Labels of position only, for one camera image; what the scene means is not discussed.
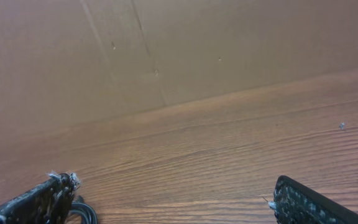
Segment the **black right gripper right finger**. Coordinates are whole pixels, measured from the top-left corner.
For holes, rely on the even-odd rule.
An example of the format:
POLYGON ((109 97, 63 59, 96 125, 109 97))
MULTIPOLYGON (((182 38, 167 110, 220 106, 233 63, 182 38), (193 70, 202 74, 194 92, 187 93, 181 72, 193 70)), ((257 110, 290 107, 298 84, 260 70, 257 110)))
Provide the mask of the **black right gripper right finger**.
POLYGON ((268 202, 278 224, 358 224, 358 214, 281 175, 268 202))

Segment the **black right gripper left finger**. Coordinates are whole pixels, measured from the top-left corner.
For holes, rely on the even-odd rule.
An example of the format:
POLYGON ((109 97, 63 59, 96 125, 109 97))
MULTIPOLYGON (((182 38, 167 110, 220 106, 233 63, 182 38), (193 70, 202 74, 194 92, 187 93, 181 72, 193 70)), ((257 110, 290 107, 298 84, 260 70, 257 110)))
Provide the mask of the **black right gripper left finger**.
POLYGON ((45 182, 0 205, 0 224, 65 223, 80 180, 76 174, 50 174, 45 182))

